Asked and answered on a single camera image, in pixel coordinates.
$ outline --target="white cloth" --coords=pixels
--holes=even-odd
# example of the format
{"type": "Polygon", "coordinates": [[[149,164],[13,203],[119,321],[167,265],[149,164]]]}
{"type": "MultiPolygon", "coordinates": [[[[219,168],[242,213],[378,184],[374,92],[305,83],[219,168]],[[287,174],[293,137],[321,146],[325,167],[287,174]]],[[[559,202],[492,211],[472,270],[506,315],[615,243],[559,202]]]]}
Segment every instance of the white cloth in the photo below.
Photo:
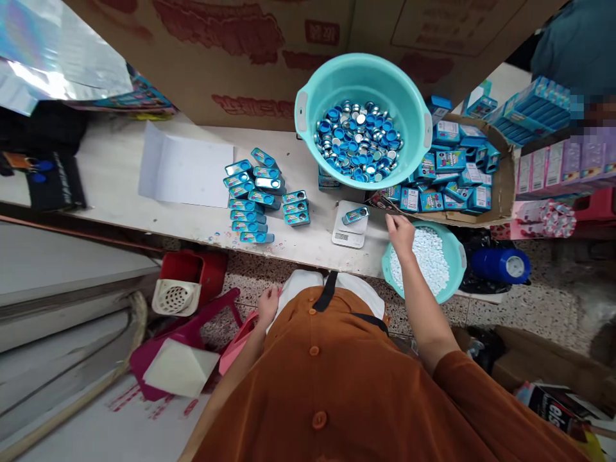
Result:
{"type": "MultiPolygon", "coordinates": [[[[278,310],[274,320],[278,317],[284,307],[294,299],[297,294],[308,287],[324,286],[326,279],[321,273],[316,271],[306,271],[304,269],[296,269],[287,282],[282,286],[282,293],[278,299],[278,310]]],[[[363,279],[346,273],[338,273],[336,279],[336,287],[348,289],[361,298],[366,305],[372,310],[372,314],[382,320],[385,315],[385,302],[375,290],[363,279]]],[[[270,331],[271,325],[268,326],[267,332],[270,331]]]]}

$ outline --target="red basket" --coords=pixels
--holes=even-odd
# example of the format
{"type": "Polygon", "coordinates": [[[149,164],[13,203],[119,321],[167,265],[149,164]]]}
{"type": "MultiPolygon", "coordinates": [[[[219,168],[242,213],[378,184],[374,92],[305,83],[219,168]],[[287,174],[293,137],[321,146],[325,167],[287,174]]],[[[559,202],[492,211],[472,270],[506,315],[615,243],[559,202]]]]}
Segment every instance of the red basket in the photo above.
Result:
{"type": "Polygon", "coordinates": [[[162,259],[160,279],[175,279],[201,284],[199,306],[223,290],[228,255],[221,252],[197,253],[192,250],[167,252],[162,259]]]}

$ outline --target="hand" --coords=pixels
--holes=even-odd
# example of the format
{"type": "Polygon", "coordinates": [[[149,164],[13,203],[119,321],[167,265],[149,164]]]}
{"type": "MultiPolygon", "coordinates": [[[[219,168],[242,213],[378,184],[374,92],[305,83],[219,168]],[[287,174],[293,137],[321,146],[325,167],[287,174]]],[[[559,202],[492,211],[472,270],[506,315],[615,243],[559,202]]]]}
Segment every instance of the hand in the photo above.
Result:
{"type": "Polygon", "coordinates": [[[278,311],[278,294],[278,287],[271,286],[265,289],[265,292],[259,297],[257,303],[259,324],[262,324],[263,327],[269,326],[274,321],[276,311],[278,311]]]}
{"type": "Polygon", "coordinates": [[[415,227],[402,215],[385,215],[389,239],[398,254],[400,263],[411,260],[413,253],[413,241],[415,240],[415,227]]]}

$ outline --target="white candy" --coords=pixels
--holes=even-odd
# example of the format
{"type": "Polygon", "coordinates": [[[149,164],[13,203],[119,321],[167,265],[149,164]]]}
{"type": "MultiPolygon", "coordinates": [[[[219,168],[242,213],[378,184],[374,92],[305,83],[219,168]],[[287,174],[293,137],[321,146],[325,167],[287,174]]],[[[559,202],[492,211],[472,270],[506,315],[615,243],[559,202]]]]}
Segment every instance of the white candy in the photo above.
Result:
{"type": "MultiPolygon", "coordinates": [[[[413,241],[413,253],[419,269],[434,296],[445,289],[449,281],[449,265],[443,254],[443,240],[431,228],[417,227],[413,241]]],[[[398,287],[402,285],[402,269],[396,251],[391,253],[391,274],[398,287]]]]}

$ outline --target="red plastic stool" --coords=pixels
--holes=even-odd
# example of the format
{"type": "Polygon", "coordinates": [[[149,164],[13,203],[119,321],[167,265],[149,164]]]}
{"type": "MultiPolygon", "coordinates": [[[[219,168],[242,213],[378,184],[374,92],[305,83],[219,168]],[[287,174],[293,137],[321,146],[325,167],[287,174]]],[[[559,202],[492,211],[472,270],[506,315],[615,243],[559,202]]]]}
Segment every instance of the red plastic stool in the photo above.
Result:
{"type": "Polygon", "coordinates": [[[147,385],[143,380],[144,374],[150,367],[150,364],[156,357],[158,350],[160,350],[165,340],[172,338],[190,347],[204,350],[205,348],[200,334],[201,328],[226,307],[229,307],[233,312],[233,317],[235,318],[237,326],[242,327],[242,318],[234,302],[238,295],[239,289],[237,287],[231,289],[226,294],[212,300],[201,308],[192,318],[179,318],[167,329],[163,330],[153,339],[145,342],[133,352],[129,360],[130,368],[133,374],[135,374],[135,378],[141,387],[143,397],[146,400],[158,401],[169,394],[166,391],[147,385]]]}
{"type": "Polygon", "coordinates": [[[573,209],[577,222],[616,220],[616,188],[600,189],[591,196],[576,199],[573,209]]]}
{"type": "Polygon", "coordinates": [[[228,255],[221,252],[197,253],[192,250],[167,252],[162,259],[160,279],[175,279],[201,284],[199,306],[223,290],[228,255]]]}

